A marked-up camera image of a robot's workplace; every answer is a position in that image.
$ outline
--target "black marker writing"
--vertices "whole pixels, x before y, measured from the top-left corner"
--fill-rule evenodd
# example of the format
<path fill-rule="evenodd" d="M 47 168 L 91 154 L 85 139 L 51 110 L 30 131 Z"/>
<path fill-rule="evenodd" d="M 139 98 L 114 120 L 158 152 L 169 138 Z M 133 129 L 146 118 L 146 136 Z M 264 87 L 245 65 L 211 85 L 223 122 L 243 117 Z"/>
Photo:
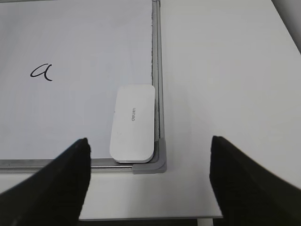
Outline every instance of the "black marker writing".
<path fill-rule="evenodd" d="M 45 71 L 43 71 L 43 72 L 40 73 L 40 74 L 33 74 L 33 73 L 35 73 L 36 70 L 38 70 L 39 68 L 41 68 L 41 67 L 43 67 L 43 66 L 45 66 L 45 65 L 48 65 Z M 41 65 L 40 67 L 37 67 L 37 68 L 34 69 L 33 72 L 30 74 L 30 77 L 33 77 L 33 78 L 34 78 L 34 77 L 40 76 L 41 74 L 44 74 L 44 77 L 45 77 L 45 79 L 46 79 L 47 81 L 52 81 L 51 79 L 49 79 L 49 78 L 47 77 L 47 71 L 48 71 L 48 69 L 49 69 L 51 66 L 52 66 L 52 65 L 50 65 L 50 64 L 44 64 L 44 65 Z"/>

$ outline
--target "white eraser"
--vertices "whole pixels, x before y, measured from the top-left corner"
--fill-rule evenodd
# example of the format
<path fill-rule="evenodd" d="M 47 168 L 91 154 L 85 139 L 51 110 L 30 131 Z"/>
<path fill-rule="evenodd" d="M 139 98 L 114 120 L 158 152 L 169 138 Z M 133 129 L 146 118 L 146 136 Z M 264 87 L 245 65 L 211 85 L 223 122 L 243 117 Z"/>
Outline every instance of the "white eraser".
<path fill-rule="evenodd" d="M 152 159 L 155 138 L 155 88 L 139 84 L 118 90 L 112 126 L 110 154 L 120 163 L 144 163 Z"/>

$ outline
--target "whiteboard surface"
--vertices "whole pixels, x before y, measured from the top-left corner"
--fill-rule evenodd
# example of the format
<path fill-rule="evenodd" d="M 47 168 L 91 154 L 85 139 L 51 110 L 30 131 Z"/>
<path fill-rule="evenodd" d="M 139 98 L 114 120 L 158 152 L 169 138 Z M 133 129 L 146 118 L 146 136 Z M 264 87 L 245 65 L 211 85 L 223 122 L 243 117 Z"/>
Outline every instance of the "whiteboard surface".
<path fill-rule="evenodd" d="M 87 137 L 110 158 L 120 85 L 152 83 L 151 0 L 0 4 L 0 159 L 53 159 Z M 33 73 L 37 67 L 48 64 Z"/>

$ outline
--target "aluminum whiteboard frame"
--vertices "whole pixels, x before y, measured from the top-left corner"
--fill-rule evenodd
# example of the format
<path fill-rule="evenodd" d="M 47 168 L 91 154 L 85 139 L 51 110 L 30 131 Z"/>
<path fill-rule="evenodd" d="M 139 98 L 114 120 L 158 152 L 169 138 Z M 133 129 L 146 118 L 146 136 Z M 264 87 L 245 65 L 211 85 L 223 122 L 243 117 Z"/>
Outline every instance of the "aluminum whiteboard frame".
<path fill-rule="evenodd" d="M 0 0 L 20 2 L 34 0 Z M 160 0 L 152 0 L 152 85 L 156 90 L 155 101 L 155 150 L 148 163 L 123 164 L 113 159 L 92 159 L 92 172 L 132 172 L 134 174 L 163 173 L 166 171 L 164 136 L 163 83 L 161 61 Z M 0 160 L 0 173 L 34 173 L 52 160 Z"/>

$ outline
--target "table surface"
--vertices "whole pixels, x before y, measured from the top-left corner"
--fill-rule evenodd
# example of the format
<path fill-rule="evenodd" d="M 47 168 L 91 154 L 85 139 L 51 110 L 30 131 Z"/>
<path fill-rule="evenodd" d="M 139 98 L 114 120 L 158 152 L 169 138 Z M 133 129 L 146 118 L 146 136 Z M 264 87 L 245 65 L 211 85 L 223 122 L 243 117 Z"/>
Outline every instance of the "table surface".
<path fill-rule="evenodd" d="M 81 218 L 220 216 L 212 135 L 301 187 L 301 57 L 271 1 L 162 0 L 161 24 L 168 170 L 93 174 Z"/>

